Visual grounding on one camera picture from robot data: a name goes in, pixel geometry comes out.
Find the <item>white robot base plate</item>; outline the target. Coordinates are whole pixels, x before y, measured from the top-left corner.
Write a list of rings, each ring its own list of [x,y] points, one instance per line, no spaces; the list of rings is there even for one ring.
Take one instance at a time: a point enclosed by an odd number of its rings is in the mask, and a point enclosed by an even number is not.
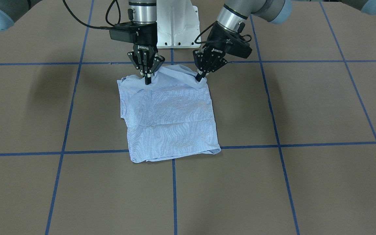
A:
[[[198,8],[190,0],[158,0],[159,49],[197,49],[200,34]]]

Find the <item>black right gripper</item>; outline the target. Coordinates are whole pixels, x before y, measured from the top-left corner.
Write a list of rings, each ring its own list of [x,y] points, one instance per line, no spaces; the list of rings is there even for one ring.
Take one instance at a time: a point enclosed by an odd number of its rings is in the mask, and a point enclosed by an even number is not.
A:
[[[128,53],[135,68],[144,73],[145,84],[152,83],[152,72],[158,71],[165,58],[158,54],[158,24],[130,25],[133,50]]]

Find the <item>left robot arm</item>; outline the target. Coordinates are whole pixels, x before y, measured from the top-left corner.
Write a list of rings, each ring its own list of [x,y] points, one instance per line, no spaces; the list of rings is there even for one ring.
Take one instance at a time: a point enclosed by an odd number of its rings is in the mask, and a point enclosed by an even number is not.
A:
[[[195,39],[202,44],[200,50],[193,51],[197,67],[197,82],[209,73],[219,70],[227,64],[225,55],[248,58],[252,53],[250,35],[242,35],[245,23],[250,15],[255,15],[272,24],[281,24],[291,14],[291,0],[227,0],[217,20],[209,25],[210,31],[205,41]]]

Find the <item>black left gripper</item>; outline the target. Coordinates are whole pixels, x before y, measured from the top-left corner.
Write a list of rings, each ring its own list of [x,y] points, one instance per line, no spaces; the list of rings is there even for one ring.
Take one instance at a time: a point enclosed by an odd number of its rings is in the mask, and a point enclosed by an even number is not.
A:
[[[195,38],[195,44],[203,45],[201,49],[193,51],[197,67],[195,76],[197,82],[205,78],[210,73],[209,70],[218,70],[227,64],[225,55],[234,55],[240,58],[248,58],[251,55],[252,48],[249,42],[252,37],[248,34],[241,35],[245,25],[244,22],[237,23],[234,32],[232,32],[219,22],[214,22]]]

